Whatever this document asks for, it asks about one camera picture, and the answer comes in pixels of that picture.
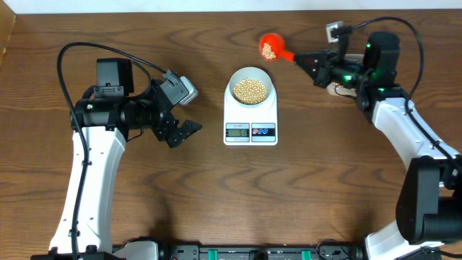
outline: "green clip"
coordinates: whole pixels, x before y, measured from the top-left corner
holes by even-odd
[[[309,250],[302,251],[302,260],[311,260],[311,251]]]
[[[218,260],[218,250],[209,250],[209,260]]]

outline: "wooden table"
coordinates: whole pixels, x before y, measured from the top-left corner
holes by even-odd
[[[265,62],[257,51],[269,32],[281,33],[295,52],[322,50],[325,24],[383,15],[403,17],[421,32],[425,73],[413,100],[440,137],[462,150],[462,11],[20,15],[0,70],[0,258],[46,253],[58,226],[73,147],[56,57],[72,41],[120,48],[176,70],[199,90],[173,112],[203,123],[201,132],[176,149],[149,132],[128,143],[115,185],[113,243],[151,235],[291,246],[357,241],[383,228],[394,220],[406,174],[391,144],[350,99],[328,95],[301,69]],[[410,90],[418,53],[408,28],[381,22],[358,30],[350,53],[363,52],[376,30],[400,37],[398,82]],[[96,82],[96,59],[111,56],[88,47],[66,54],[74,102]],[[244,66],[265,69],[278,91],[275,147],[223,145],[223,93]],[[134,74],[140,92],[146,79]],[[445,248],[462,252],[461,245]]]

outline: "red spoon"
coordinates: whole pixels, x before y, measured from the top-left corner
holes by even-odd
[[[271,46],[271,51],[274,52],[276,58],[266,58],[263,55],[263,47],[265,43],[268,43]],[[258,48],[260,50],[260,54],[267,61],[275,61],[278,58],[284,58],[288,61],[294,62],[294,54],[285,50],[286,44],[284,42],[284,38],[277,33],[267,33],[263,35],[260,39],[260,44],[258,45]]]

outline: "white wall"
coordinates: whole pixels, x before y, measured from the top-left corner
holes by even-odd
[[[4,0],[16,14],[460,9],[462,0]]]

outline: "kitchen scale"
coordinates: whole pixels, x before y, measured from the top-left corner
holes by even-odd
[[[263,102],[245,105],[235,99],[234,87],[245,78],[263,83],[266,88]],[[276,145],[277,132],[276,90],[268,74],[254,67],[238,70],[225,90],[223,142],[226,145]]]

